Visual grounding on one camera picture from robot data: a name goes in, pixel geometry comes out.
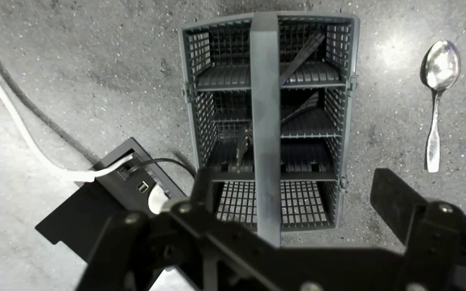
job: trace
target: spoon handle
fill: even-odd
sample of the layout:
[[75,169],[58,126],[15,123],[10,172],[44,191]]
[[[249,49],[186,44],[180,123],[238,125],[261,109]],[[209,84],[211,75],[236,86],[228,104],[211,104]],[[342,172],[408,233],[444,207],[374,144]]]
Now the spoon handle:
[[427,138],[427,172],[439,173],[440,170],[440,135],[439,135],[439,107],[442,93],[434,96],[432,125]]

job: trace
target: gray plastic basket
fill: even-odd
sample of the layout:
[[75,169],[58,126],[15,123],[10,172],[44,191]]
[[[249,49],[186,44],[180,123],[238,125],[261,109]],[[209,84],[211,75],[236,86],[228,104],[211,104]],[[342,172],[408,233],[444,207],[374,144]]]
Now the gray plastic basket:
[[181,52],[199,165],[193,198],[274,244],[280,232],[335,227],[358,20],[228,17],[181,29]]

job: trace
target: white cable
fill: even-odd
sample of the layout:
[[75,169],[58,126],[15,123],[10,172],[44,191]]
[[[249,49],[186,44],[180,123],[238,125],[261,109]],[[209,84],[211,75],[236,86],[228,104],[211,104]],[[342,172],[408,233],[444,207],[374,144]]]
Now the white cable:
[[120,159],[118,162],[115,162],[113,165],[110,165],[109,169],[102,169],[97,172],[71,172],[71,170],[65,170],[60,169],[58,165],[55,165],[52,160],[49,160],[41,149],[37,147],[36,141],[33,139],[33,136],[29,135],[21,115],[18,114],[16,107],[11,104],[7,91],[2,88],[0,84],[0,101],[3,102],[5,109],[8,110],[11,120],[15,122],[15,125],[18,126],[23,139],[26,141],[28,147],[37,156],[37,159],[55,175],[62,175],[65,178],[70,178],[73,181],[94,181],[99,177],[105,177],[112,172],[115,172],[117,169],[120,169],[123,164],[133,160],[133,156],[126,156],[123,159]]

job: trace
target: silver spoon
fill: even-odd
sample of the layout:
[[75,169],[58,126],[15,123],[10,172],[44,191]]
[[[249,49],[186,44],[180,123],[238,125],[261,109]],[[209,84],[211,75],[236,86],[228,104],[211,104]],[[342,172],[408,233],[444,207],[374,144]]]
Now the silver spoon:
[[442,94],[455,84],[460,76],[460,55],[456,47],[448,41],[434,44],[426,57],[424,68],[426,84],[434,93],[432,126],[427,139],[427,172],[440,170],[440,135],[439,135],[439,107]]

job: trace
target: metal screw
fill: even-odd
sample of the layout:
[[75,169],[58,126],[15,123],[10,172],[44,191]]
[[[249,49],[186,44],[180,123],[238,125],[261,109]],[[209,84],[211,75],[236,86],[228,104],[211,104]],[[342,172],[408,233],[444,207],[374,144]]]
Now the metal screw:
[[453,207],[448,206],[448,204],[440,204],[440,211],[442,211],[444,214],[453,214]]
[[300,291],[324,291],[324,288],[314,282],[306,282],[301,285]]
[[186,204],[181,204],[180,206],[180,212],[181,214],[188,214],[188,212],[191,212],[191,206],[186,202]]
[[126,215],[126,219],[125,219],[125,225],[134,225],[139,219],[141,219],[139,214],[130,214],[130,215]]
[[421,285],[421,283],[410,283],[406,287],[406,291],[427,291],[427,288],[424,285]]

